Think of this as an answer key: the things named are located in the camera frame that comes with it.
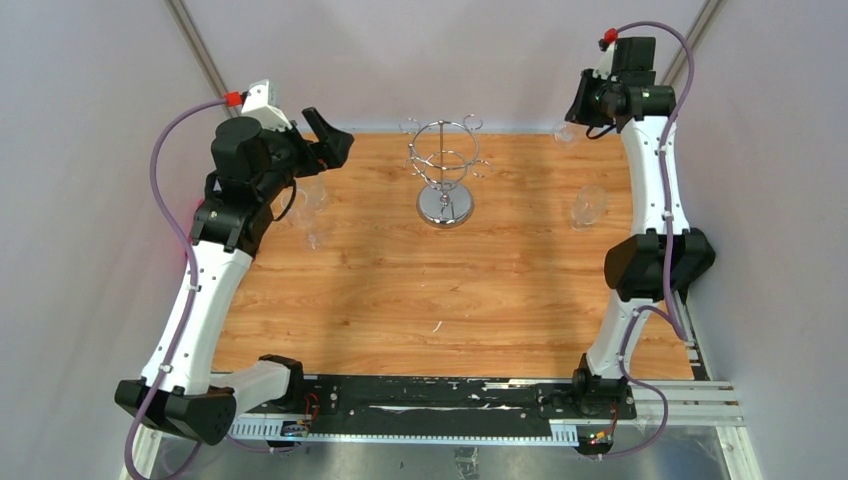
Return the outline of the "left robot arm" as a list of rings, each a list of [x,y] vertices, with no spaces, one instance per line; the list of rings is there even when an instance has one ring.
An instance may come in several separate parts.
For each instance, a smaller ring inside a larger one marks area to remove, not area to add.
[[[237,417],[271,403],[283,413],[306,400],[301,362],[261,356],[251,367],[212,375],[216,346],[242,279],[277,217],[271,203],[299,178],[342,167],[352,134],[331,126],[313,107],[302,112],[315,134],[265,126],[247,116],[218,125],[211,143],[215,168],[189,232],[186,273],[169,320],[137,380],[122,380],[115,402],[144,426],[216,445]]]

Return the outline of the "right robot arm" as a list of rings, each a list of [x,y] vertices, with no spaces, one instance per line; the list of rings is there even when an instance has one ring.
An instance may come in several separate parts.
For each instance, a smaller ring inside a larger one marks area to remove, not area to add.
[[[687,337],[672,302],[715,261],[705,233],[690,225],[676,176],[675,134],[683,95],[656,82],[656,40],[624,37],[608,30],[599,42],[595,68],[582,71],[570,124],[616,132],[627,155],[631,193],[630,236],[604,260],[610,300],[594,344],[573,375],[571,403],[584,417],[596,417],[621,401],[625,374],[638,334],[659,303],[680,339]]]

